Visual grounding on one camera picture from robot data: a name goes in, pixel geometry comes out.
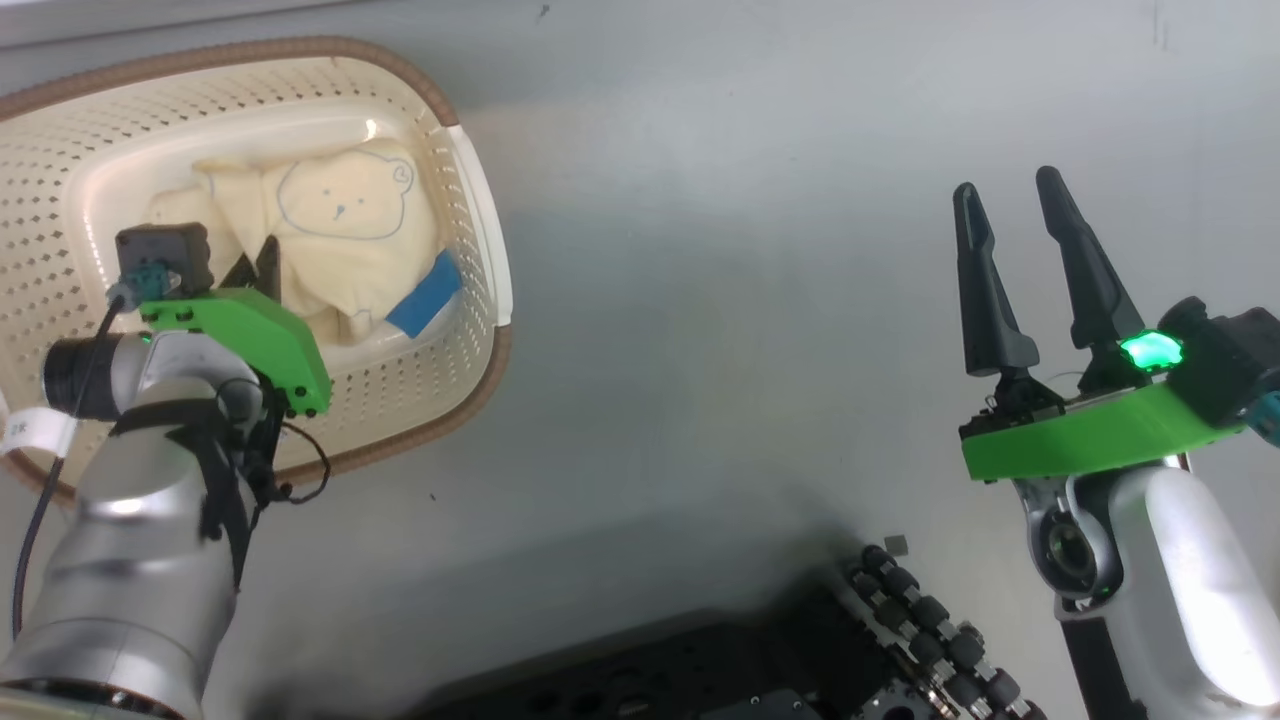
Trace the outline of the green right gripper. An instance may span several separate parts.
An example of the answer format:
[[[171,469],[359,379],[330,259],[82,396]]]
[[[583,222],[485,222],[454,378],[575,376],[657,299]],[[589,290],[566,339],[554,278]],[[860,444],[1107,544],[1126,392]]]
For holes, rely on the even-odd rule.
[[[1032,375],[1000,377],[987,407],[960,428],[968,475],[984,483],[1087,475],[1189,454],[1243,432],[1239,416],[1210,424],[1169,382],[1147,384],[1123,350],[1146,323],[1097,234],[1057,168],[1041,167],[1036,187],[1062,258],[1071,342],[1091,351],[1076,388],[1111,393],[1068,401]],[[977,187],[957,186],[952,205],[966,374],[1028,372],[1039,350],[1019,329]]]

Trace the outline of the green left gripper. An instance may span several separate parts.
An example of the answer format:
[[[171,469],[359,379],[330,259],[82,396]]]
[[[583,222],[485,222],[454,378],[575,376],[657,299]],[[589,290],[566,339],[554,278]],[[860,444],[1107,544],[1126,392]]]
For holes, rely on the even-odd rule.
[[[140,314],[154,331],[201,332],[283,389],[294,415],[324,415],[332,378],[310,327],[283,307],[280,245],[271,234],[257,255],[232,264],[224,290],[192,299],[143,302]]]

